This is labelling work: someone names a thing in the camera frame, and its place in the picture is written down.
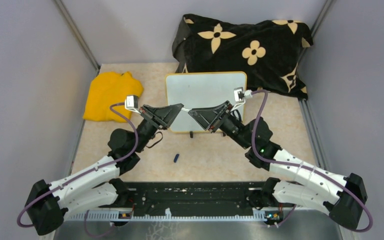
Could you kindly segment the blue marker cap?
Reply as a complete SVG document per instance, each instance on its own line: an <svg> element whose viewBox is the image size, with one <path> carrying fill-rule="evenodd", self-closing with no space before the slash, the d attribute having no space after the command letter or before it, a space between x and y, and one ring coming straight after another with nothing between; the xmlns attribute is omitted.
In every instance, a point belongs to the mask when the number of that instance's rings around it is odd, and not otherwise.
<svg viewBox="0 0 384 240"><path fill-rule="evenodd" d="M173 159L173 162L176 163L176 162L178 161L179 157L180 157L180 154L177 153L177 154L175 155L174 159Z"/></svg>

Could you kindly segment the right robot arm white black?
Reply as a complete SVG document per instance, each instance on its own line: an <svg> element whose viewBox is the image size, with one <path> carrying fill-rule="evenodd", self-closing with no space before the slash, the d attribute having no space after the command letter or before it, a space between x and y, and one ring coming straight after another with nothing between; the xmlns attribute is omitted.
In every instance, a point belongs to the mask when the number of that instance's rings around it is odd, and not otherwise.
<svg viewBox="0 0 384 240"><path fill-rule="evenodd" d="M363 212L367 211L367 191L361 176L326 171L305 162L270 140L273 135L258 112L244 125L231 115L226 101L215 107L193 108L188 114L206 131L221 130L247 150L245 157L257 168L289 177L292 181L268 180L261 199L267 206L277 203L301 205L326 214L349 230L359 232Z"/></svg>

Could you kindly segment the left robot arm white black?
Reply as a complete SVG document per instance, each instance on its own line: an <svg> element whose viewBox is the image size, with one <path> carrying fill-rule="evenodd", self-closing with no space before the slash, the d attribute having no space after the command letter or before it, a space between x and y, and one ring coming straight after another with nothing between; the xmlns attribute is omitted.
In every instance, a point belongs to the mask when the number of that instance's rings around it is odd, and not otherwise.
<svg viewBox="0 0 384 240"><path fill-rule="evenodd" d="M132 130L114 130L108 142L110 152L81 171L50 183L37 181L17 217L17 224L28 228L21 222L23 214L27 214L30 227L38 236L45 236L77 213L101 206L126 206L130 193L120 176L136 166L140 161L138 154L156 134L171 126L183 107L181 103L138 107L127 101L110 105L110 111L127 121Z"/></svg>

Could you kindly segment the yellow framed whiteboard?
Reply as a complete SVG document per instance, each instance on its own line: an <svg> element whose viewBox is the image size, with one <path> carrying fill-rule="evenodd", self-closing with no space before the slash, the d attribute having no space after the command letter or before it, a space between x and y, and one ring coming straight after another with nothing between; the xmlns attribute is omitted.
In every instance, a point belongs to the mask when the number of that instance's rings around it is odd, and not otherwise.
<svg viewBox="0 0 384 240"><path fill-rule="evenodd" d="M247 86L242 71L173 73L165 77L167 104L183 104L187 110L209 108L225 101L235 104L234 90Z"/></svg>

